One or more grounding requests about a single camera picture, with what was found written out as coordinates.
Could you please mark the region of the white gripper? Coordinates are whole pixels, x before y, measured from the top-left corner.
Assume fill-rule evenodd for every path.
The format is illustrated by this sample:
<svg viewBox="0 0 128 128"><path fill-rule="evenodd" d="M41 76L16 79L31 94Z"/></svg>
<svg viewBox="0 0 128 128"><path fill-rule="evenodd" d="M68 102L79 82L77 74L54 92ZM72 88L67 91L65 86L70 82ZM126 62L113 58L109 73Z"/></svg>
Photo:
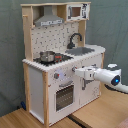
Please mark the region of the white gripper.
<svg viewBox="0 0 128 128"><path fill-rule="evenodd" d="M95 67L84 67L75 70L75 74L85 80L93 80L94 73L96 71Z"/></svg>

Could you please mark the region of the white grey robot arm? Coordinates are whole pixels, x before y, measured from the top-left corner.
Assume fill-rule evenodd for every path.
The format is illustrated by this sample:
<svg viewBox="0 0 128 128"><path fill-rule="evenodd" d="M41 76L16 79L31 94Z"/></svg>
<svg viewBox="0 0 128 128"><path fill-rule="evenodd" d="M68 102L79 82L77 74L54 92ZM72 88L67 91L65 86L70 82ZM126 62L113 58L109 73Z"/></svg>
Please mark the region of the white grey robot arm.
<svg viewBox="0 0 128 128"><path fill-rule="evenodd" d="M128 94L128 86L121 83L121 70L107 70L96 66L78 68L75 74L85 80L100 81L116 91Z"/></svg>

